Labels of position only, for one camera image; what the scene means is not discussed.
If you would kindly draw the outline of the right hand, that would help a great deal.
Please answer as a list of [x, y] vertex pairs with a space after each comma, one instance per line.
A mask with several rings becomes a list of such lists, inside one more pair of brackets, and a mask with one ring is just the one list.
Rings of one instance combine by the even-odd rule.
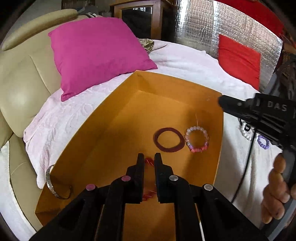
[[279, 220], [285, 214], [284, 204], [291, 198], [295, 200], [295, 185], [288, 188], [283, 178], [286, 169], [286, 161], [282, 153], [279, 153], [273, 163], [273, 169], [268, 176], [268, 185], [263, 191], [261, 203], [261, 220], [268, 224], [272, 219]]

